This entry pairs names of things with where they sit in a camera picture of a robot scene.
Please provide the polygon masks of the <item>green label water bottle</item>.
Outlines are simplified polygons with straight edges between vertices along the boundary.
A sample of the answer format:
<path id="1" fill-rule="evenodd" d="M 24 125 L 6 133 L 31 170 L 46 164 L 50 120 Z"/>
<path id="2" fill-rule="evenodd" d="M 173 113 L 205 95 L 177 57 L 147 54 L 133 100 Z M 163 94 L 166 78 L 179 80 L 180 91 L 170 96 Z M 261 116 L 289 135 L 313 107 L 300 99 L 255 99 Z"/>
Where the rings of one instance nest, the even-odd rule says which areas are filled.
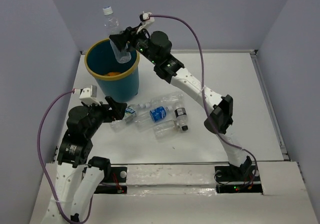
<path id="1" fill-rule="evenodd" d="M 138 116 L 139 112 L 145 109 L 144 104 L 131 104 L 124 112 L 124 117 L 122 120 L 116 120 L 110 124 L 110 127 L 115 132 L 120 132 L 125 129 L 129 124 L 131 124 L 135 118 Z"/>

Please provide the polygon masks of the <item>tall clear bottle white cap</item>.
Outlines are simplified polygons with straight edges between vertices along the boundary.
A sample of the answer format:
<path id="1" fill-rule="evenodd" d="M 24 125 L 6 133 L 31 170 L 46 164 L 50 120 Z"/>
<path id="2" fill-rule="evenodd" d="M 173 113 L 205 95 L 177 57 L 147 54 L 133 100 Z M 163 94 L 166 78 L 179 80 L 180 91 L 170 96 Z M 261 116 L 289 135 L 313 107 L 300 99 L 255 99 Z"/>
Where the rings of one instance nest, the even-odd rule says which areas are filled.
<path id="1" fill-rule="evenodd" d="M 118 18 L 114 15 L 112 7 L 104 7 L 103 14 L 105 17 L 105 27 L 107 29 L 108 36 L 113 34 L 119 34 L 122 31 L 122 29 Z M 109 38 L 109 40 L 117 62 L 120 64 L 129 62 L 132 58 L 131 54 L 126 50 L 119 51 L 116 45 L 111 41 L 111 38 Z"/>

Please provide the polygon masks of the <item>orange juice bottle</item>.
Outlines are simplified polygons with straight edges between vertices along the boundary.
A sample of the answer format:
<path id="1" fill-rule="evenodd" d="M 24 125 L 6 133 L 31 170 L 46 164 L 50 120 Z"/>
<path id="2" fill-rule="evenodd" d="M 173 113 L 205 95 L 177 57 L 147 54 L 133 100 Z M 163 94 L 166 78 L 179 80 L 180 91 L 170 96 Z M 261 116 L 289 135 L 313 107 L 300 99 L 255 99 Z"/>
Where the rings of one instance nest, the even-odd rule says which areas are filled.
<path id="1" fill-rule="evenodd" d="M 113 76 L 118 76 L 121 75 L 121 72 L 108 72 L 105 74 L 107 77 L 113 77 Z"/>

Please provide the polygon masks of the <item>blue label Pocari bottle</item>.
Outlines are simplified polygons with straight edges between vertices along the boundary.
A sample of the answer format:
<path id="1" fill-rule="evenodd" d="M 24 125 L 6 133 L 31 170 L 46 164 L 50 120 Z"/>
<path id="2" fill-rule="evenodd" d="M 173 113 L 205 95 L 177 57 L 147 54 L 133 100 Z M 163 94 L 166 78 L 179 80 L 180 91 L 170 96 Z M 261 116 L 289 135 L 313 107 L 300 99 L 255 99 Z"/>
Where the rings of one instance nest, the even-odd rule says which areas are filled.
<path id="1" fill-rule="evenodd" d="M 166 116 L 173 111 L 173 107 L 170 106 L 159 106 L 152 109 L 144 114 L 139 115 L 135 120 L 135 126 L 138 131 L 142 132 L 148 130 L 160 121 L 164 120 Z"/>

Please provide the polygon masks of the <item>clear bottle with black label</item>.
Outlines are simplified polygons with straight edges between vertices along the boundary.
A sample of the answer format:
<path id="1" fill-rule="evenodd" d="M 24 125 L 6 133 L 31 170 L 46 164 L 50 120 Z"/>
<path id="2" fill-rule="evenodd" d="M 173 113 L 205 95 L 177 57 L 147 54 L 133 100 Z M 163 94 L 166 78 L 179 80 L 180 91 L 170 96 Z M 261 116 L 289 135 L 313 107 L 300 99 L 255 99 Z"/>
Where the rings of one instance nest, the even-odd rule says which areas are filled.
<path id="1" fill-rule="evenodd" d="M 188 116 L 185 109 L 185 106 L 182 102 L 176 102 L 174 104 L 174 114 L 177 120 L 177 123 L 183 132 L 189 129 L 188 127 Z"/>

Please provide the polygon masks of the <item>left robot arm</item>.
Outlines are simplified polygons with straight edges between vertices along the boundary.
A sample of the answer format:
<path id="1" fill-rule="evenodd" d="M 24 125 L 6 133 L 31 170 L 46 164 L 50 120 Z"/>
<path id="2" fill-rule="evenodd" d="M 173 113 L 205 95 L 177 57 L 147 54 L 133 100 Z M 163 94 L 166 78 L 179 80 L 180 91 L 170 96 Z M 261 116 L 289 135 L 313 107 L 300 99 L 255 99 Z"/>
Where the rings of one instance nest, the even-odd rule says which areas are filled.
<path id="1" fill-rule="evenodd" d="M 91 214 L 94 192 L 110 178 L 109 159 L 88 158 L 92 137 L 103 123 L 122 120 L 127 104 L 109 96 L 105 100 L 105 104 L 83 103 L 68 112 L 67 130 L 57 153 L 55 180 L 44 170 L 52 196 L 43 224 L 84 224 Z"/>

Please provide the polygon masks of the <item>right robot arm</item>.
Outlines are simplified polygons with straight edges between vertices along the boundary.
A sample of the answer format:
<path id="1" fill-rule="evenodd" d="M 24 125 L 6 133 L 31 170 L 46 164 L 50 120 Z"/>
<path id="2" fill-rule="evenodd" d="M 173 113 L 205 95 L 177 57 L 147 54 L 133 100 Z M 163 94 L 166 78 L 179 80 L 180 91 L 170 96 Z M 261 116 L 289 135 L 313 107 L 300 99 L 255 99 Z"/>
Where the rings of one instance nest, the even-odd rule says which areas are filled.
<path id="1" fill-rule="evenodd" d="M 180 89 L 206 112 L 204 126 L 215 134 L 228 158 L 229 174 L 235 180 L 248 180 L 252 173 L 253 156 L 239 144 L 235 144 L 227 129 L 233 124 L 233 98 L 222 96 L 204 86 L 195 78 L 184 64 L 171 54 L 172 43 L 167 34 L 154 31 L 149 34 L 143 28 L 128 27 L 119 34 L 111 34 L 110 40 L 118 50 L 136 50 L 153 64 L 153 69 L 160 79 Z"/>

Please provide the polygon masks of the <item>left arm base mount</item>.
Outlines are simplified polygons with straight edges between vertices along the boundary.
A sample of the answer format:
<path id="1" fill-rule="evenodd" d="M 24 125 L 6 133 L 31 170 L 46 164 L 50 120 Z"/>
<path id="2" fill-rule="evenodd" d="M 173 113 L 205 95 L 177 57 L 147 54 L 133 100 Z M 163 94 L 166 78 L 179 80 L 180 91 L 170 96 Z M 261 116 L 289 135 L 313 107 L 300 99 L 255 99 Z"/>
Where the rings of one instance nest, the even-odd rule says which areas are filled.
<path id="1" fill-rule="evenodd" d="M 118 195 L 127 193 L 127 167 L 111 167 L 110 176 L 104 178 L 95 190 L 95 194 Z"/>

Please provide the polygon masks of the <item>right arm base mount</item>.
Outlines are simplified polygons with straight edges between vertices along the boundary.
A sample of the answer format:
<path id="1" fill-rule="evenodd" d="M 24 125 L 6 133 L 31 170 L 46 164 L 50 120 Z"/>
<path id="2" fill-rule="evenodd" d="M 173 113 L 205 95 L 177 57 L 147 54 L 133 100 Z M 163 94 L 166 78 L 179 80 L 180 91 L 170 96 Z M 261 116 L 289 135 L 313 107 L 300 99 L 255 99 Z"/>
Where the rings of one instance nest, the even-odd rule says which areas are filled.
<path id="1" fill-rule="evenodd" d="M 263 193 L 259 171 L 252 165 L 248 174 L 236 177 L 230 166 L 215 166 L 214 180 L 218 194 Z"/>

